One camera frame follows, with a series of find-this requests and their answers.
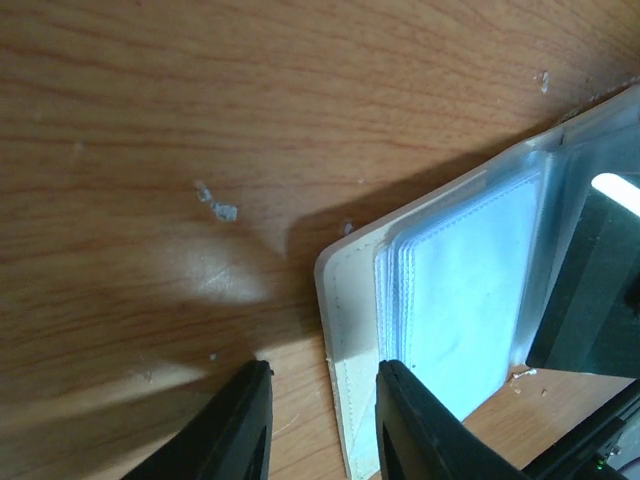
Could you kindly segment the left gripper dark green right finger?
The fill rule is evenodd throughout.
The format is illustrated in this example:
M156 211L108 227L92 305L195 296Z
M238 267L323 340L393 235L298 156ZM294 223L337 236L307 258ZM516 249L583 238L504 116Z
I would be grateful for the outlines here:
M384 479L523 479L474 436L400 361L376 377L376 430Z

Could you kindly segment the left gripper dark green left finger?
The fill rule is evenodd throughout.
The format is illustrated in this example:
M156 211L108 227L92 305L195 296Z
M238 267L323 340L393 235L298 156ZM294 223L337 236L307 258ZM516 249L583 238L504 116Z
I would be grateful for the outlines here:
M266 479L272 376L268 362L247 362L182 430L124 477Z

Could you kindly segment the beige card holder wallet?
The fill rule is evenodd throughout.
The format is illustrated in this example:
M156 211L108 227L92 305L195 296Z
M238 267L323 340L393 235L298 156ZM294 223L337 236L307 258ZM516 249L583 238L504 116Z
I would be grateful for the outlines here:
M592 179L639 176L639 90L522 143L325 249L314 269L351 479L381 473L376 377L402 362L464 425L527 364Z

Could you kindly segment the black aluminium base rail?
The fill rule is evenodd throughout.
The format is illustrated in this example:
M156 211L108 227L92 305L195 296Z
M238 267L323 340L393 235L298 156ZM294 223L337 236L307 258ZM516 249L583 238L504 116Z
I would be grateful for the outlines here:
M622 466L610 461L625 447L625 435L639 426L639 381L634 380L589 417L532 460L530 479L627 479L637 457Z

